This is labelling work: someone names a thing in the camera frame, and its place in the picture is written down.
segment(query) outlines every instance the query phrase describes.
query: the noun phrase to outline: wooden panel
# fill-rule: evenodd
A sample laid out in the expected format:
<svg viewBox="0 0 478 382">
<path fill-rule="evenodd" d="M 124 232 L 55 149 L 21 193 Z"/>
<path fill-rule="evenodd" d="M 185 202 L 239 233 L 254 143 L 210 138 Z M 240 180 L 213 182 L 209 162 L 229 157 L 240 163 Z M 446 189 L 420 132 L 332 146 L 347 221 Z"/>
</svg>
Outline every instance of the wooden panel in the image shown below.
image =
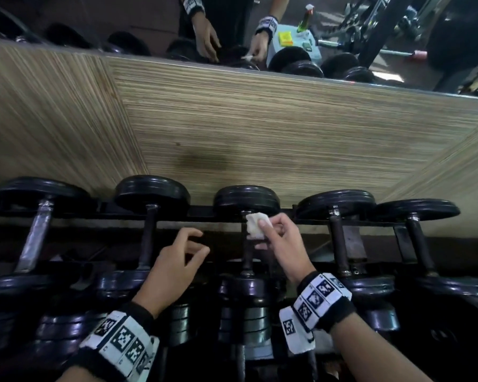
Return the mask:
<svg viewBox="0 0 478 382">
<path fill-rule="evenodd" d="M 405 198 L 449 199 L 459 206 L 458 217 L 423 223 L 427 234 L 478 237 L 478 128 L 382 197 L 384 201 Z"/>
<path fill-rule="evenodd" d="M 145 171 L 100 57 L 0 42 L 0 182 L 35 175 L 109 194 Z"/>
<path fill-rule="evenodd" d="M 379 196 L 478 127 L 478 99 L 162 60 L 109 64 L 150 173 L 195 204 L 254 183 L 283 206 L 316 192 Z"/>
</svg>

